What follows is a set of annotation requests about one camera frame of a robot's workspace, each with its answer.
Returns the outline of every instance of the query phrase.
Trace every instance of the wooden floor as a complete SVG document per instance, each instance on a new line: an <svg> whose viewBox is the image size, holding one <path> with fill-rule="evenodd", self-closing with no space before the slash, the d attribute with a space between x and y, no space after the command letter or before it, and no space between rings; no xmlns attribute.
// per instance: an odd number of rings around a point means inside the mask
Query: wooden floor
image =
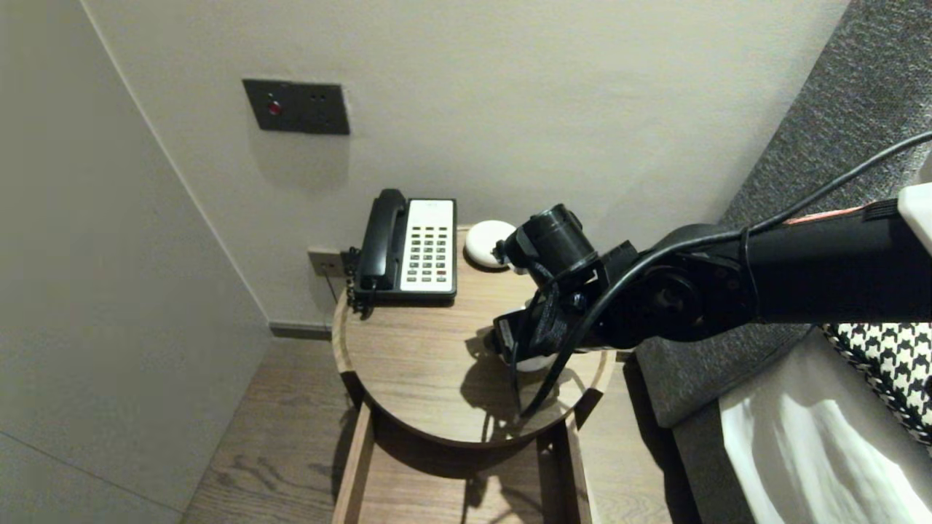
<svg viewBox="0 0 932 524"><path fill-rule="evenodd" d="M580 436L597 511L604 523L670 522L666 499L677 484L642 441L616 365ZM184 523L329 522L355 414L329 342L283 339L255 374Z"/></svg>

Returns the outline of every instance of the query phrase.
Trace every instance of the houndstooth pillow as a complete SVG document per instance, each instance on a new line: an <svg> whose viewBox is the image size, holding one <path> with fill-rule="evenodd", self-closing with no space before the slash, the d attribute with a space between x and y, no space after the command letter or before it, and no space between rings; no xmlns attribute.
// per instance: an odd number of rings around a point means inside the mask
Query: houndstooth pillow
<svg viewBox="0 0 932 524"><path fill-rule="evenodd" d="M822 329L932 455L932 324L825 324Z"/></svg>

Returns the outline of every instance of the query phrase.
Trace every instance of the white bed sheet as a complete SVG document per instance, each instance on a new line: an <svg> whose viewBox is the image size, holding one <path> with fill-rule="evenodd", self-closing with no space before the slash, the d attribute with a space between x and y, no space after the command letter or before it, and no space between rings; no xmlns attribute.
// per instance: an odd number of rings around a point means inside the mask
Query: white bed sheet
<svg viewBox="0 0 932 524"><path fill-rule="evenodd" d="M754 518L932 522L932 461L818 330L719 399Z"/></svg>

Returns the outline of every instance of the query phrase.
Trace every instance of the baseboard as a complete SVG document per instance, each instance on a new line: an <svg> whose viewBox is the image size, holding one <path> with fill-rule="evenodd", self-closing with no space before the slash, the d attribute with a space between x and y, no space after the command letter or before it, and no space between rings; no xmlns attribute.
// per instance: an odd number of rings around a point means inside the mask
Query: baseboard
<svg viewBox="0 0 932 524"><path fill-rule="evenodd" d="M290 322L269 322L268 329L273 337L302 338L304 340L329 340L330 327L323 324L295 324Z"/></svg>

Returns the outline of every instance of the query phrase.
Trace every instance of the electrical outlet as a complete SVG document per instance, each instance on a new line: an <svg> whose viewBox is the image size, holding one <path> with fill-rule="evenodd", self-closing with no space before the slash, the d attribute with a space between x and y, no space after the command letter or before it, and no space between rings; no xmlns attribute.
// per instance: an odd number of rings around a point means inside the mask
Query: electrical outlet
<svg viewBox="0 0 932 524"><path fill-rule="evenodd" d="M343 256L337 250L309 247L308 258L314 274L319 277L342 277L346 274Z"/></svg>

